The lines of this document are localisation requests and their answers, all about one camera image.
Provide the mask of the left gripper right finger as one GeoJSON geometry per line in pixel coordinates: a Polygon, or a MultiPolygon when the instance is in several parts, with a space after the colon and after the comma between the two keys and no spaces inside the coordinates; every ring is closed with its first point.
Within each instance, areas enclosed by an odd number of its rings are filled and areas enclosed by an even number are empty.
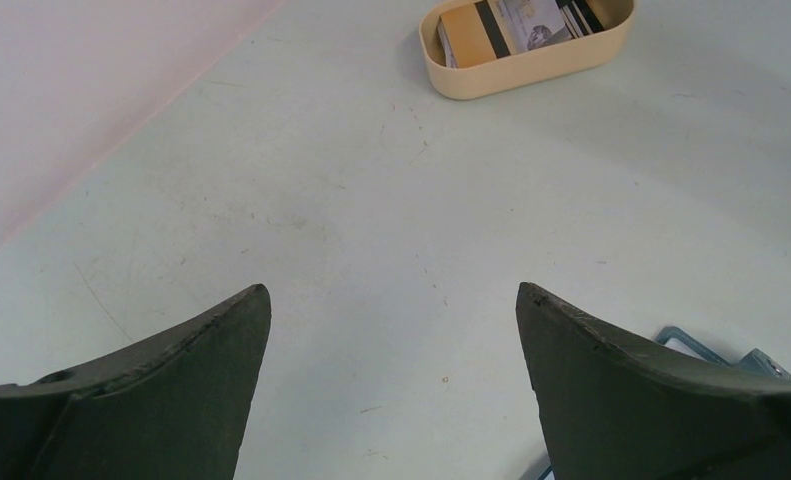
{"type": "Polygon", "coordinates": [[[791,380],[679,353],[524,282],[524,359],[559,479],[791,479],[791,380]]]}

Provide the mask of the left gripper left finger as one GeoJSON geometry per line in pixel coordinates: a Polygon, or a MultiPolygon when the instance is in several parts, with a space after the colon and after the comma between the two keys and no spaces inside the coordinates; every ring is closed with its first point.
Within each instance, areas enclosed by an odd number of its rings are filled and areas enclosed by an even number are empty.
{"type": "Polygon", "coordinates": [[[230,479],[271,326],[250,286],[177,326],[0,385],[0,479],[230,479]]]}

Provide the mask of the blue card holder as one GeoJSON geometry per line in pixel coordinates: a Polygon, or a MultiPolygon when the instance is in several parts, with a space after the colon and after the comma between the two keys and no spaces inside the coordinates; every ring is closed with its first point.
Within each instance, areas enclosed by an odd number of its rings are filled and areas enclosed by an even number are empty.
{"type": "Polygon", "coordinates": [[[716,345],[702,342],[678,326],[661,328],[652,340],[664,347],[709,363],[736,368],[764,376],[791,380],[791,373],[764,351],[753,348],[737,358],[735,353],[723,354],[716,345]]]}

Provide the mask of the striped card in tray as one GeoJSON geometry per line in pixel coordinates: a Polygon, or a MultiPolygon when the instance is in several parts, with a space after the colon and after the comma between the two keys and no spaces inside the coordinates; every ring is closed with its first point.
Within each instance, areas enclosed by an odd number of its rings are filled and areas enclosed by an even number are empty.
{"type": "Polygon", "coordinates": [[[585,0],[559,0],[557,5],[572,38],[577,39],[605,30],[585,0]]]}

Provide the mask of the white card in tray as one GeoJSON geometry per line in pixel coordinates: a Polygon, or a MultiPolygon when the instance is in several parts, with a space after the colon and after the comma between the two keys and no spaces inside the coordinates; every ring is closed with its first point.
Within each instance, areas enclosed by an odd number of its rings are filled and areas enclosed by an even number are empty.
{"type": "Polygon", "coordinates": [[[512,35],[516,53],[526,53],[572,38],[554,0],[501,0],[498,7],[512,35]]]}

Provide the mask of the beige oval tray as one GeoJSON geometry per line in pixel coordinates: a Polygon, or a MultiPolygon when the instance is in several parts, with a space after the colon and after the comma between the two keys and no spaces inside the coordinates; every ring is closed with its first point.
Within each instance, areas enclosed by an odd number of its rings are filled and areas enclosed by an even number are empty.
{"type": "Polygon", "coordinates": [[[445,1],[433,7],[418,27],[430,82],[451,99],[480,98],[600,66],[623,47],[636,10],[633,1],[586,1],[604,25],[603,32],[516,53],[498,1],[490,1],[505,31],[511,55],[470,68],[448,68],[437,33],[440,16],[444,11],[474,2],[477,1],[445,1]]]}

